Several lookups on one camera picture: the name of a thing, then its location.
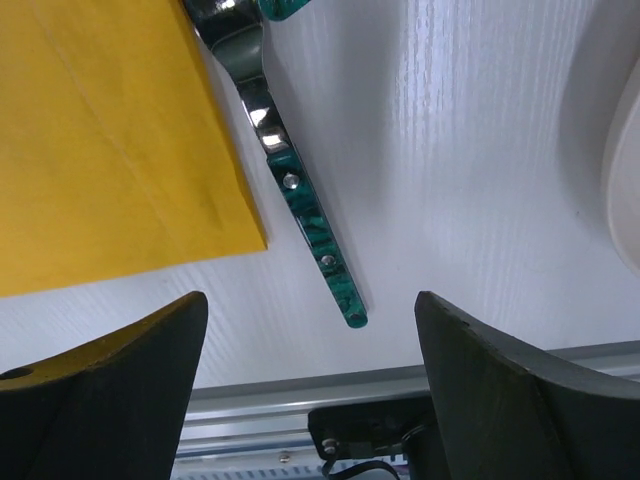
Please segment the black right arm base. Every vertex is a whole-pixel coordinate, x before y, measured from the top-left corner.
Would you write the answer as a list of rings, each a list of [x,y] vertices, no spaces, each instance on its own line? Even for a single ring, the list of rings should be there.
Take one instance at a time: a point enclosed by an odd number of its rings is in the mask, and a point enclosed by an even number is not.
[[[385,457],[403,456],[411,479],[451,477],[428,393],[316,408],[307,428],[327,479],[353,479],[374,470],[400,477]]]

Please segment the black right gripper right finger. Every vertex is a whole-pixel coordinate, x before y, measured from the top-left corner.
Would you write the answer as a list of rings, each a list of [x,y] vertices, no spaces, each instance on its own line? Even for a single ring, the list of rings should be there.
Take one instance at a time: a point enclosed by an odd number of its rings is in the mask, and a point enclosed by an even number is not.
[[[636,479],[639,385],[418,294],[416,326],[455,479]]]

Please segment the yellow cartoon placemat cloth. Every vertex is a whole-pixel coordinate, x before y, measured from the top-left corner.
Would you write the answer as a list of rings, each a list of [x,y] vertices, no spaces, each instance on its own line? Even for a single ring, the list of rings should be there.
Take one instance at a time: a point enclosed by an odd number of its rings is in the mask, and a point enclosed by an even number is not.
[[[265,250],[179,1],[1,5],[1,293]]]

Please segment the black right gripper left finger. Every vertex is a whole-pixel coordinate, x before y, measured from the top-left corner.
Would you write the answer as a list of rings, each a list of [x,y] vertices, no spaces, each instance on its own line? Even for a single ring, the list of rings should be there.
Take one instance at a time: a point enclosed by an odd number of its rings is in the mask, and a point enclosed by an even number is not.
[[[1,375],[4,479],[167,479],[208,321],[194,291]]]

